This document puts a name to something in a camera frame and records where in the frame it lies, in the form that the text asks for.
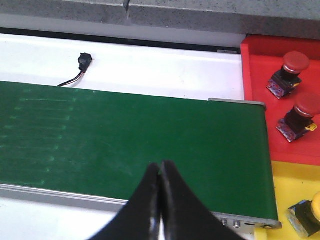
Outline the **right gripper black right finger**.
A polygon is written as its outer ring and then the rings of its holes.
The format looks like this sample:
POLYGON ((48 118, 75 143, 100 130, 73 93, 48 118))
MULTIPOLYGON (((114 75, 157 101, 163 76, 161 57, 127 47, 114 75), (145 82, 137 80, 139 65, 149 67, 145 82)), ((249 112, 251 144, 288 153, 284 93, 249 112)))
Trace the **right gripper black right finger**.
POLYGON ((160 202, 166 240, 242 239, 205 207, 171 160, 161 164, 160 202))

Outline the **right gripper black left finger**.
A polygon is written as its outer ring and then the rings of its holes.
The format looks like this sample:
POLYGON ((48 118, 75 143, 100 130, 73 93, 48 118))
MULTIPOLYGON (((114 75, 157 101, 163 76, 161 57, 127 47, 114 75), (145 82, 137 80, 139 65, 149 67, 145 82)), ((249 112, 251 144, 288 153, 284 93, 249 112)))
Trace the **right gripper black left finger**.
POLYGON ((160 233, 158 164, 150 164, 129 201, 92 240, 157 240, 160 233))

